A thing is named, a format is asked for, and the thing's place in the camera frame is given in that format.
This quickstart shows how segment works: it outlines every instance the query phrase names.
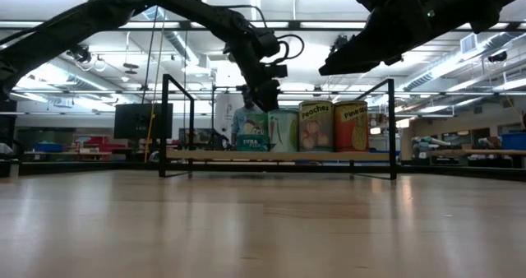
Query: wooden floor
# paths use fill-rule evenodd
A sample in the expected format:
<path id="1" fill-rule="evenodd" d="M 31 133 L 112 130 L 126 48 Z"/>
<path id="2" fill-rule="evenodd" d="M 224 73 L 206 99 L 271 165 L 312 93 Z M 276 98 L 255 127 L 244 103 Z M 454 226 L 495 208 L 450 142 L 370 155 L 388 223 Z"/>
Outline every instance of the wooden floor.
<path id="1" fill-rule="evenodd" d="M 526 185 L 108 171 L 0 183 L 0 277 L 524 277 Z"/>

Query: green can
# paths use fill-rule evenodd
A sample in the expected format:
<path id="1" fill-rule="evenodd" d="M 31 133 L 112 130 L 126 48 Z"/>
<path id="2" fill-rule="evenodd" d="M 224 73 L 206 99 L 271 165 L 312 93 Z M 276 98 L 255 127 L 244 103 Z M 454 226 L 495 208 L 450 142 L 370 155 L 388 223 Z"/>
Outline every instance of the green can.
<path id="1" fill-rule="evenodd" d="M 267 114 L 248 114 L 243 125 L 244 135 L 263 135 L 267 137 L 269 116 Z"/>
<path id="2" fill-rule="evenodd" d="M 298 151 L 298 111 L 278 109 L 269 112 L 271 152 Z"/>
<path id="3" fill-rule="evenodd" d="M 238 151 L 269 151 L 269 138 L 263 135 L 238 136 Z"/>

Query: can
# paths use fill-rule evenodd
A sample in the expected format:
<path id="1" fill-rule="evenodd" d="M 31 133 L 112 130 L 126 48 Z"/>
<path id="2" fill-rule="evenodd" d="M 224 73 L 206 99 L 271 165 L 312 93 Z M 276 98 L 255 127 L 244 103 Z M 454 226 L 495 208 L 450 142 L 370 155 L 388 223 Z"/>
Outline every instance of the can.
<path id="1" fill-rule="evenodd" d="M 268 136 L 268 114 L 248 114 L 243 124 L 243 134 Z"/>
<path id="2" fill-rule="evenodd" d="M 269 151 L 269 138 L 264 135 L 243 134 L 238 136 L 238 151 Z"/>
<path id="3" fill-rule="evenodd" d="M 343 101 L 335 105 L 336 151 L 369 151 L 367 102 Z"/>
<path id="4" fill-rule="evenodd" d="M 304 101 L 299 105 L 300 151 L 332 151 L 334 111 L 330 101 Z"/>
<path id="5" fill-rule="evenodd" d="M 298 111 L 278 109 L 269 112 L 271 152 L 298 151 Z"/>

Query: person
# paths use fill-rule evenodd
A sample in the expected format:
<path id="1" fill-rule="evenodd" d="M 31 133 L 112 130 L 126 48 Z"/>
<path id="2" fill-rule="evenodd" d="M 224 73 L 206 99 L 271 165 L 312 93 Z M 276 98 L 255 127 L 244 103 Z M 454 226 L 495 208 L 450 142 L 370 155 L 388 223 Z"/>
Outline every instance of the person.
<path id="1" fill-rule="evenodd" d="M 254 104 L 254 100 L 252 100 L 252 95 L 249 90 L 243 91 L 242 95 L 245 106 L 236 109 L 233 114 L 231 142 L 234 147 L 238 143 L 238 136 L 243 134 L 243 125 L 245 124 L 247 115 L 263 114 L 263 111 Z"/>

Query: red container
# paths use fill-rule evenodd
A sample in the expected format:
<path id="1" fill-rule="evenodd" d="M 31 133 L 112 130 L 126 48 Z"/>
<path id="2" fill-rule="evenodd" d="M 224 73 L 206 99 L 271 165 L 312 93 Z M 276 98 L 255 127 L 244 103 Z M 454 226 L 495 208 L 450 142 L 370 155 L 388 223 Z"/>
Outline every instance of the red container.
<path id="1" fill-rule="evenodd" d="M 335 105 L 335 149 L 369 151 L 367 102 L 344 101 Z"/>

